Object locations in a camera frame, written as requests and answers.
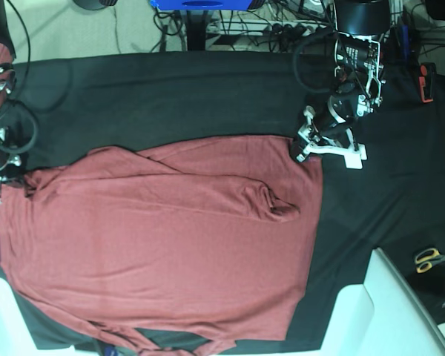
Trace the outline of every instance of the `orange-handled scissors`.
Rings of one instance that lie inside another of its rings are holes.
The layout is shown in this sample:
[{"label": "orange-handled scissors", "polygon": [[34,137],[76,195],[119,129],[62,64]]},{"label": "orange-handled scissors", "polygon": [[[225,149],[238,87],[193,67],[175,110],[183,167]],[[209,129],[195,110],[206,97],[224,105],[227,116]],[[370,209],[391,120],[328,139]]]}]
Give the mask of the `orange-handled scissors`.
[{"label": "orange-handled scissors", "polygon": [[425,273],[432,267],[445,262],[445,254],[441,254],[436,248],[428,248],[415,256],[417,273]]}]

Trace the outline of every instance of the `red shirt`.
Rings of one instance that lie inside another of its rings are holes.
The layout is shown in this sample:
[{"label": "red shirt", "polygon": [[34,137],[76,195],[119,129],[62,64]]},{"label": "red shirt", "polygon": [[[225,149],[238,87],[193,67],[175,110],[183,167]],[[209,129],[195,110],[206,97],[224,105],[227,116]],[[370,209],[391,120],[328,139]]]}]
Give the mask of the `red shirt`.
[{"label": "red shirt", "polygon": [[[1,265],[63,325],[145,355],[135,328],[193,332],[210,355],[284,340],[304,295],[322,196],[319,159],[239,136],[95,150],[3,187]],[[184,351],[171,351],[183,355]]]}]

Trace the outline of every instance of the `scissors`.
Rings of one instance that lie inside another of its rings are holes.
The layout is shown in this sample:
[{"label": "scissors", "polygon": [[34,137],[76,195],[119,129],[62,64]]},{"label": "scissors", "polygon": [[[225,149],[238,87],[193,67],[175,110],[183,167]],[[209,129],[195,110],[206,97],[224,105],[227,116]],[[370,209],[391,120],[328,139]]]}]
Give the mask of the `scissors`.
[{"label": "scissors", "polygon": [[445,262],[445,254],[441,254],[436,248],[427,248],[415,256],[417,273],[425,273],[434,266]]}]

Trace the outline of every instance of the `black tablecloth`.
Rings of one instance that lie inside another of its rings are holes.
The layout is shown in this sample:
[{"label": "black tablecloth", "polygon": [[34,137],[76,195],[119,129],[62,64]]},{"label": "black tablecloth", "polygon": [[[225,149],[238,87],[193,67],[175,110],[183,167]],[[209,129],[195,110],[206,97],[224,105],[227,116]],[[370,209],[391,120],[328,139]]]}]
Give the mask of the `black tablecloth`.
[{"label": "black tablecloth", "polygon": [[[17,68],[19,75],[24,66]],[[337,293],[362,283],[371,250],[384,248],[438,323],[445,321],[445,266],[415,275],[412,256],[445,253],[445,78],[422,105],[414,79],[388,69],[380,113],[357,128],[362,171],[323,158],[324,194],[306,296],[283,342],[242,340],[227,353],[319,349]],[[22,100],[41,124],[27,168],[70,164],[90,149],[132,150],[234,134],[294,136],[306,93],[291,58],[271,53],[163,53],[33,63]],[[41,349],[88,340],[17,297]],[[144,331],[162,346],[193,349],[185,333]]]}]

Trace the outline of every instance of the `long-sleeve shirt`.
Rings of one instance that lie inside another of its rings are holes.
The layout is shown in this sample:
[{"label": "long-sleeve shirt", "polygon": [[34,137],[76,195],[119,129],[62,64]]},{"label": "long-sleeve shirt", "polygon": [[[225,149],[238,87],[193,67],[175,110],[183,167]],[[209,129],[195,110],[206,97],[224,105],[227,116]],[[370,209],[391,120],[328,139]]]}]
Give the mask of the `long-sleeve shirt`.
[{"label": "long-sleeve shirt", "polygon": [[142,355],[135,328],[192,332],[211,355],[283,340],[303,297],[322,197],[320,160],[290,140],[238,136],[133,153],[101,148],[4,186],[1,265],[45,314]]}]

